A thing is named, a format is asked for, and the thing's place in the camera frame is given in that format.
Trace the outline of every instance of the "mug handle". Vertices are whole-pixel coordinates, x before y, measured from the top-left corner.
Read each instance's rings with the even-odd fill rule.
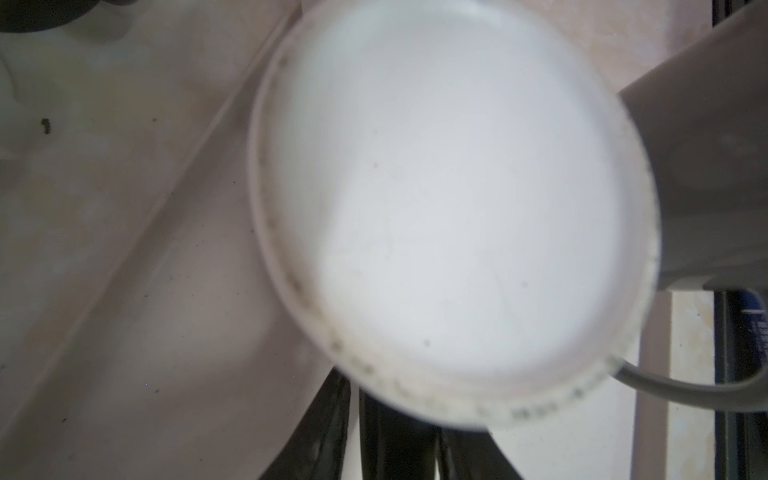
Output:
[[[766,309],[765,297],[753,292]],[[654,375],[624,362],[614,378],[633,389],[702,409],[727,412],[768,411],[768,365],[747,380],[727,385],[699,385]]]

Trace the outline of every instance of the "stain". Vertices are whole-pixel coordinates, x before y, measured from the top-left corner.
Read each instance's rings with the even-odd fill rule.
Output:
[[[710,292],[697,292],[692,300],[693,308],[702,324],[708,329],[714,329],[713,294]]]
[[[404,386],[402,386],[402,383],[398,379],[395,379],[394,382],[392,382],[392,386],[395,388],[395,391],[399,393],[401,396],[406,397],[407,399],[413,398],[413,394]]]
[[[302,292],[304,291],[304,287],[299,279],[297,279],[293,274],[288,273],[286,280],[288,280],[288,284],[293,289],[293,291],[301,296]]]
[[[360,360],[358,357],[353,356],[349,359],[349,363],[351,363],[355,368],[361,369],[365,365],[362,360]]]
[[[531,418],[531,413],[528,411],[528,409],[512,410],[511,414],[513,419],[527,420]]]

